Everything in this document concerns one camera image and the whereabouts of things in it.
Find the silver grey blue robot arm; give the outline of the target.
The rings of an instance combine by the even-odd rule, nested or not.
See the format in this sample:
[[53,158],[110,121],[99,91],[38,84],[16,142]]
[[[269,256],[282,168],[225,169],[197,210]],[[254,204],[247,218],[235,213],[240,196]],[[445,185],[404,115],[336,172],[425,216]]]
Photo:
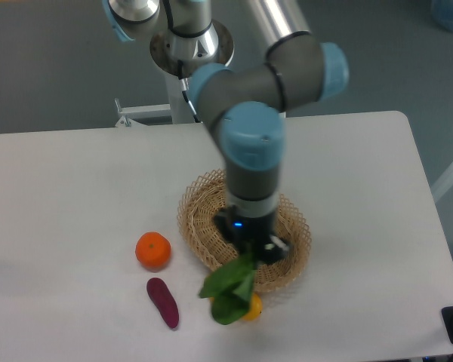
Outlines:
[[224,159],[226,205],[214,225],[223,239],[256,263],[284,259],[291,245],[274,231],[285,147],[283,112],[342,92],[349,81],[344,52],[321,43],[295,1],[246,1],[266,46],[263,64],[233,72],[233,46],[208,1],[104,1],[114,33],[133,41],[164,13],[166,30],[150,52],[180,82],[181,101],[204,124]]

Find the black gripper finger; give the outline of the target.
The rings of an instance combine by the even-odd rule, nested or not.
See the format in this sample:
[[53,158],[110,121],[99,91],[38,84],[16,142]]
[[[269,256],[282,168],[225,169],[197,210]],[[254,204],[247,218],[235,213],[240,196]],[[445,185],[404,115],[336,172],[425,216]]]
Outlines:
[[214,215],[214,225],[222,239],[236,247],[236,236],[233,231],[233,223],[236,221],[236,207],[228,206],[220,208]]
[[290,251],[290,241],[275,234],[268,234],[257,243],[257,260],[263,264],[274,264],[286,258]]

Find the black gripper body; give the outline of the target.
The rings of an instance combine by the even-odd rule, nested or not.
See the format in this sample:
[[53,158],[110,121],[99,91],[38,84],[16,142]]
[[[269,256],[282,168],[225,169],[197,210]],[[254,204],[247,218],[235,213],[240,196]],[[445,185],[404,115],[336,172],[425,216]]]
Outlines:
[[270,252],[274,248],[271,237],[274,235],[275,216],[272,212],[250,218],[230,210],[226,215],[226,241],[240,253]]

